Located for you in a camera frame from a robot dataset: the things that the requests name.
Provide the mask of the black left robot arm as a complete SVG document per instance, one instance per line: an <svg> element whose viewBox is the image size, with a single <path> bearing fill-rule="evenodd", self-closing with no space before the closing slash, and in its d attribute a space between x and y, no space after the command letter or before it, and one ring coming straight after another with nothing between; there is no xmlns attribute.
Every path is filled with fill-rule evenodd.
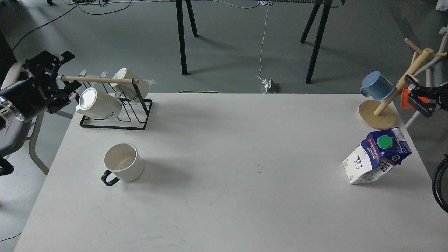
<svg viewBox="0 0 448 252"><path fill-rule="evenodd" d="M13 64L1 88L1 175L13 172L5 157L19 150L29 141L29 155L35 164L48 174L49 168L38 158L35 147L44 112L69 119L73 115L62 108L69 105L75 91L81 87L77 81L64 82L59 88L56 78L62 64L74 59L66 51L55 56L43 51L24 63Z"/></svg>

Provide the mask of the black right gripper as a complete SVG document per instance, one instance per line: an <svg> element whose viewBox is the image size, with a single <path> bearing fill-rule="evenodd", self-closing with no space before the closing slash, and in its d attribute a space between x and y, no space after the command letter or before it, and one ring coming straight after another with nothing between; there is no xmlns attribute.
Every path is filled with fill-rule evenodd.
<svg viewBox="0 0 448 252"><path fill-rule="evenodd" d="M448 83L443 83L435 88L420 86L413 75L405 75L404 80L408 84L408 102L423 116L431 117L437 104L442 110L448 111ZM435 99L437 103L426 103L420 96Z"/></svg>

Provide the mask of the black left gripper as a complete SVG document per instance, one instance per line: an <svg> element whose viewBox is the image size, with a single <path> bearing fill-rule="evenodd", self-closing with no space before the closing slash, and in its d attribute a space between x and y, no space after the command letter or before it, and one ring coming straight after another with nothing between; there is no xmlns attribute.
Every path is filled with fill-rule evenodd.
<svg viewBox="0 0 448 252"><path fill-rule="evenodd" d="M42 51L26 59L23 69L9 69L1 88L1 121L30 121L44 111L56 113L72 99L78 103L81 83L63 81L65 87L60 88L56 81L60 67L74 57L69 51Z"/></svg>

